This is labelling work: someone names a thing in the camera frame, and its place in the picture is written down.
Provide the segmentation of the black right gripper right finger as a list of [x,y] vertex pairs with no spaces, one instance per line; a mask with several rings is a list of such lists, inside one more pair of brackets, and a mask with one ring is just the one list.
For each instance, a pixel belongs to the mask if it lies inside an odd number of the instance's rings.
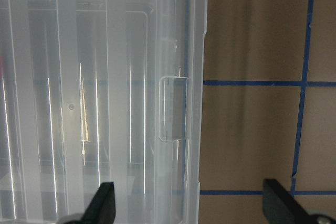
[[324,214],[309,214],[276,179],[264,179],[263,214],[270,224],[335,223]]

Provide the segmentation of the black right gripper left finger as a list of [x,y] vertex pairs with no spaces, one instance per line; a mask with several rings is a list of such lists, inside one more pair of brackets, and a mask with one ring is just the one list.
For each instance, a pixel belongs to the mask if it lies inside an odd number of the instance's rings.
[[100,185],[90,204],[82,214],[63,217],[59,223],[107,224],[116,218],[116,197],[113,182]]

